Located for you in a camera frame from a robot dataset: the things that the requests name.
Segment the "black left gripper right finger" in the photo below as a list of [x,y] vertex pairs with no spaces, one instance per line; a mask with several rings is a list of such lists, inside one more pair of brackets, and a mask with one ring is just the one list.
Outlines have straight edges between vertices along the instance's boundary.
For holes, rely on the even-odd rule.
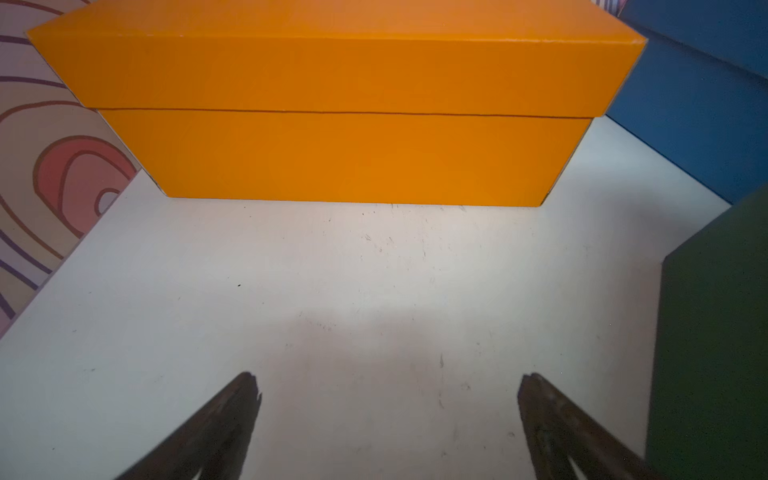
[[658,479],[660,474],[538,373],[522,377],[520,418],[538,479]]

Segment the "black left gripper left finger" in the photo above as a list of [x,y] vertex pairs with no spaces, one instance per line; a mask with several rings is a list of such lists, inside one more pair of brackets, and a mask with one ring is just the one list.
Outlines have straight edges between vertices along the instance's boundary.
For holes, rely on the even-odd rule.
[[119,477],[238,479],[261,403],[255,375],[240,373]]

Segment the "orange shoebox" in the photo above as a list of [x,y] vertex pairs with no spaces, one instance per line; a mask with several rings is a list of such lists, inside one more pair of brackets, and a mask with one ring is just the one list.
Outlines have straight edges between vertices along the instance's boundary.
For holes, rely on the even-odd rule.
[[646,44],[589,1],[98,1],[28,37],[170,197],[506,207]]

